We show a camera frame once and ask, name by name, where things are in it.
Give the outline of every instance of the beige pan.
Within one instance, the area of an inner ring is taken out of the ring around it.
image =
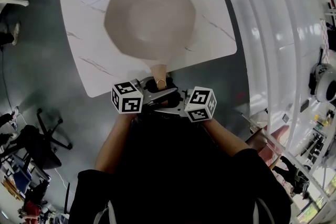
[[[191,0],[110,0],[104,26],[123,54],[166,65],[190,42],[195,17]]]

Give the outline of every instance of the tabletop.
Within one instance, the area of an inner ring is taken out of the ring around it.
[[[90,97],[111,91],[121,80],[150,76],[145,63],[123,55],[107,35],[103,21],[109,0],[87,5],[60,0],[69,45],[84,88]],[[225,0],[192,0],[196,23],[190,44],[178,51],[168,71],[232,55],[236,40]]]

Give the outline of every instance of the floor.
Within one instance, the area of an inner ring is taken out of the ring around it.
[[[118,114],[110,93],[95,98],[86,95],[68,45],[59,0],[29,1],[28,7],[7,6],[6,18],[2,18],[10,24],[17,20],[22,24],[17,46],[6,46],[4,50],[9,99],[12,107],[19,106],[28,124],[39,127],[38,108],[43,109],[42,117],[49,128],[58,118],[63,118],[64,123],[54,138],[71,142],[74,148],[58,149],[57,156],[63,165],[57,170],[66,185],[70,182],[74,192],[78,172],[93,168]],[[249,125],[241,116],[241,113],[249,114],[248,80],[241,45],[232,56],[184,68],[172,72],[171,76],[184,89],[196,85],[214,89],[218,102],[216,119],[242,139],[249,137]],[[1,82],[0,113],[8,112],[10,107]],[[20,116],[18,124],[19,131],[25,125]],[[62,208],[66,189],[55,170],[46,172],[52,180],[45,198]]]

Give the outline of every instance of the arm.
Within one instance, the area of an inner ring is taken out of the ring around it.
[[[133,119],[134,114],[122,114],[118,117],[109,137],[98,154],[95,170],[109,174],[114,173],[124,149],[127,134]]]
[[[239,151],[249,148],[243,140],[226,130],[215,119],[204,121],[203,126],[222,151],[231,157]]]

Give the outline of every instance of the office chair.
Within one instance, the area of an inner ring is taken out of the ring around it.
[[[61,161],[51,149],[51,142],[61,147],[64,147],[67,150],[72,149],[72,144],[66,146],[52,137],[55,129],[59,124],[63,122],[63,120],[58,120],[57,125],[52,130],[47,130],[40,117],[41,113],[42,109],[38,109],[37,118],[43,134],[40,134],[38,128],[35,128],[32,125],[26,125],[21,130],[18,138],[10,142],[11,145],[16,145],[7,148],[3,153],[0,154],[0,158],[6,157],[11,153],[25,148],[27,153],[29,154],[29,157],[34,160],[36,166],[39,167],[41,170],[53,169],[62,165]]]

